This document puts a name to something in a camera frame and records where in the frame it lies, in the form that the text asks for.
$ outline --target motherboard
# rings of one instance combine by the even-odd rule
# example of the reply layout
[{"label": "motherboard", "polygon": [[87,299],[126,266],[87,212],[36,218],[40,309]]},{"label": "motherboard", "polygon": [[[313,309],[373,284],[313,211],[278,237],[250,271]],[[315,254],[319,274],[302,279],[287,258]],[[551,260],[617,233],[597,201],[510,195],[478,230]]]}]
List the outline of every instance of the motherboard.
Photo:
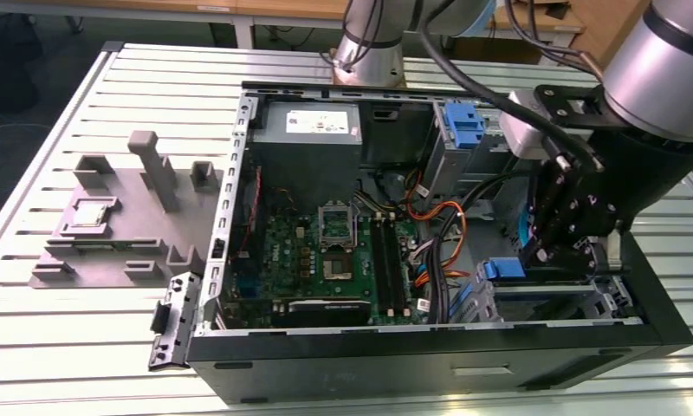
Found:
[{"label": "motherboard", "polygon": [[243,328],[305,326],[293,316],[305,316],[309,326],[419,320],[402,264],[415,245],[414,223],[347,213],[326,206],[317,215],[266,219],[261,271],[237,276]]}]

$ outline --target green motherboard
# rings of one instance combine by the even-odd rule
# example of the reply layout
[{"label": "green motherboard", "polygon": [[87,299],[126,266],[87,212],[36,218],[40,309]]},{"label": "green motherboard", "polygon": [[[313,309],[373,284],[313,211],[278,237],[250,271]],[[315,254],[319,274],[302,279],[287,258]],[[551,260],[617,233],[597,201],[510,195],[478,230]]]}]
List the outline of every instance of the green motherboard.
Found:
[{"label": "green motherboard", "polygon": [[[357,217],[355,245],[347,250],[326,249],[326,237],[349,235],[351,224],[333,218],[318,222],[317,215],[269,217],[263,232],[263,257],[257,279],[243,281],[241,318],[247,328],[269,328],[271,301],[282,299],[354,299],[370,303],[370,325],[409,324],[418,320],[407,290],[407,270],[402,266],[402,292],[409,308],[386,314],[377,307],[377,282],[370,238],[370,218]],[[415,225],[394,221],[399,255],[415,239]]]}]

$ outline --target sticker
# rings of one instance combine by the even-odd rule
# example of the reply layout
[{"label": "sticker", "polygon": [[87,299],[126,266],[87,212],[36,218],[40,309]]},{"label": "sticker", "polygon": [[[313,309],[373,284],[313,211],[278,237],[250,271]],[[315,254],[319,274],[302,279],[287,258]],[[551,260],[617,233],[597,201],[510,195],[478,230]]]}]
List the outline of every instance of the sticker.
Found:
[{"label": "sticker", "polygon": [[201,11],[230,11],[230,8],[221,6],[196,6],[196,9]]},{"label": "sticker", "polygon": [[415,302],[415,309],[421,312],[429,312],[430,302],[426,299],[418,299]]},{"label": "sticker", "polygon": [[429,190],[423,188],[423,185],[415,185],[415,192],[425,198],[429,195]]},{"label": "sticker", "polygon": [[575,28],[574,26],[554,26],[555,32],[579,32],[579,28]]},{"label": "sticker", "polygon": [[345,111],[287,112],[286,133],[346,134],[349,118]]}]

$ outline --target ram slot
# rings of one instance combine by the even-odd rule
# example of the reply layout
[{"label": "ram slot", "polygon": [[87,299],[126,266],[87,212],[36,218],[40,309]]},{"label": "ram slot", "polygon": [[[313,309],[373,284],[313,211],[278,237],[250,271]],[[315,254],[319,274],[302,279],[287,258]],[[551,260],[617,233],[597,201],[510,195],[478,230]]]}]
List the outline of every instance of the ram slot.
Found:
[{"label": "ram slot", "polygon": [[369,237],[371,240],[371,264],[374,265],[374,281],[377,284],[377,310],[385,314],[390,309],[390,284],[385,262],[385,246],[382,242],[383,220],[369,222]]},{"label": "ram slot", "polygon": [[390,299],[397,315],[405,310],[405,284],[401,273],[401,252],[394,234],[394,222],[385,221],[382,226],[382,241],[385,243],[385,266],[390,281]]}]

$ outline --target slotted aluminum surface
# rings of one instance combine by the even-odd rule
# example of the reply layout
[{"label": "slotted aluminum surface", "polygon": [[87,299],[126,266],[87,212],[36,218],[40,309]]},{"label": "slotted aluminum surface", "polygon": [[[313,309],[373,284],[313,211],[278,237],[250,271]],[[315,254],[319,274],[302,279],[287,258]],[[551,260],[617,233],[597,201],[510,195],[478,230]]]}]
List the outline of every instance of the slotted aluminum surface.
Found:
[{"label": "slotted aluminum surface", "polygon": [[[463,63],[498,91],[593,85],[562,68]],[[434,64],[406,59],[410,88],[455,88]],[[131,130],[154,130],[171,164],[226,166],[243,80],[329,83],[315,54],[127,44],[102,52],[0,215],[0,414],[693,414],[693,347],[639,361],[566,391],[231,406],[191,371],[150,374],[148,324],[163,289],[43,289],[30,268],[75,185],[83,153],[138,166]],[[645,210],[634,233],[693,330],[693,178]]]}]

